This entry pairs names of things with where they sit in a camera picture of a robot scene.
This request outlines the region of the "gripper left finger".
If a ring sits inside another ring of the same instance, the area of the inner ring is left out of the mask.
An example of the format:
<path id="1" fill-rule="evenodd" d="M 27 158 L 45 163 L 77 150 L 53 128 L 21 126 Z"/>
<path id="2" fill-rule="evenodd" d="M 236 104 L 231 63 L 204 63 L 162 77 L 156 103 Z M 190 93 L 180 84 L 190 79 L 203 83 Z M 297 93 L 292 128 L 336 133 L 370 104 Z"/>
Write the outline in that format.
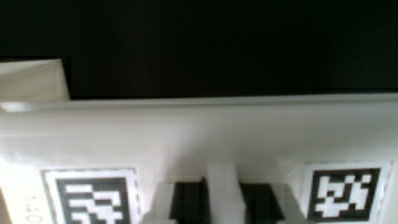
<path id="1" fill-rule="evenodd" d="M 208 182 L 178 182 L 174 185 L 169 218 L 178 224 L 210 224 Z"/>

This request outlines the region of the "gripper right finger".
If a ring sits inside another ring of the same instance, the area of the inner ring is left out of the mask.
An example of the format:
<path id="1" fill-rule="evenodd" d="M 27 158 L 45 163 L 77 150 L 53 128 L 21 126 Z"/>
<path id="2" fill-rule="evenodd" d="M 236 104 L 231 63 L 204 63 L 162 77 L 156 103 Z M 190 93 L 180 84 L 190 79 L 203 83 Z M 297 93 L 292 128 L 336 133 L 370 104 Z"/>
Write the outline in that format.
<path id="1" fill-rule="evenodd" d="M 277 224 L 284 214 L 272 187 L 267 183 L 240 184 L 245 202 L 245 224 Z"/>

